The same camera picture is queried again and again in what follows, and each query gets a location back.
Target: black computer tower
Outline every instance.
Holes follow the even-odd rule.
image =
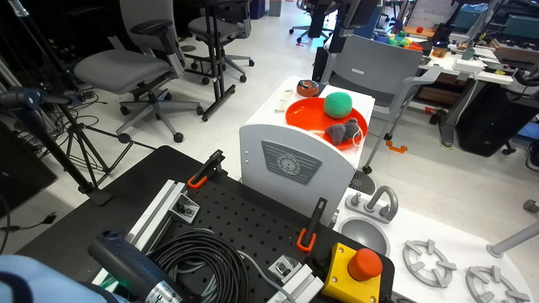
[[[537,107],[515,102],[516,98],[499,84],[485,85],[456,126],[460,148],[485,157],[496,153],[538,112]]]

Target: toy kitchen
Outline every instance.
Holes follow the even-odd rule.
[[[333,230],[393,262],[393,302],[534,302],[522,274],[503,253],[539,234],[539,222],[492,245],[407,210],[406,202],[399,201],[398,193],[388,186],[377,184],[372,195],[349,188],[359,165],[363,135],[359,132],[360,142],[341,150],[324,138],[323,131],[287,123],[286,109],[305,97],[296,91],[298,80],[288,78],[241,127],[245,185],[308,217],[316,201],[325,198],[328,203],[322,224],[333,226]],[[336,91],[344,90],[328,85],[317,97]],[[346,92],[368,124],[374,99]],[[384,193],[389,201],[381,200]]]

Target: green ball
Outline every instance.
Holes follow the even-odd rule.
[[[343,92],[330,93],[324,101],[324,111],[332,118],[344,118],[352,111],[352,98]]]

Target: tripod stand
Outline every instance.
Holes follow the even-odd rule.
[[[6,93],[0,94],[0,107],[9,109],[17,120],[26,127],[28,132],[32,133],[42,142],[56,160],[64,167],[64,170],[78,183],[78,189],[81,193],[86,194],[97,205],[103,205],[112,198],[112,195],[99,189],[99,184],[101,184],[103,180],[110,175],[110,172],[116,168],[133,144],[150,149],[155,148],[133,141],[124,136],[117,136],[91,126],[86,126],[83,123],[78,123],[67,106],[77,105],[84,102],[88,95],[81,91],[77,86],[73,75],[63,67],[58,57],[54,54],[49,42],[43,36],[30,17],[30,14],[22,6],[19,0],[8,0],[8,3],[13,8],[15,16],[20,20],[30,37],[36,43],[36,46],[52,64],[64,87],[50,89],[50,91],[55,92],[56,94],[48,95],[47,92],[40,89],[28,89],[14,86]],[[47,102],[57,104],[70,124],[68,127],[67,154],[65,154],[58,144],[56,144],[55,140],[49,136],[43,121],[36,113],[36,111],[40,109],[39,106]],[[120,153],[116,161],[109,167],[83,132],[83,129],[89,129],[103,135],[114,137],[122,143],[128,143],[128,145]],[[82,153],[82,158],[71,155],[73,140],[77,141]],[[95,157],[99,164],[92,165],[89,159],[90,157]],[[92,182],[86,180],[72,161],[82,164],[88,169]],[[105,174],[97,180],[94,169],[101,170]]]

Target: orange plate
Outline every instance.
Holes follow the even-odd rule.
[[[326,128],[333,124],[345,123],[351,118],[357,119],[357,124],[360,126],[363,135],[367,134],[367,122],[365,118],[355,109],[352,108],[352,112],[341,119],[334,119],[328,116],[324,112],[324,98],[312,97],[299,100],[293,103],[286,110],[286,122],[288,125],[302,128],[317,136],[322,137],[333,145],[331,137],[326,134]],[[361,142],[361,134],[354,138],[356,144]],[[340,145],[335,146],[339,150],[345,150],[353,147],[354,143],[352,139],[344,140]]]

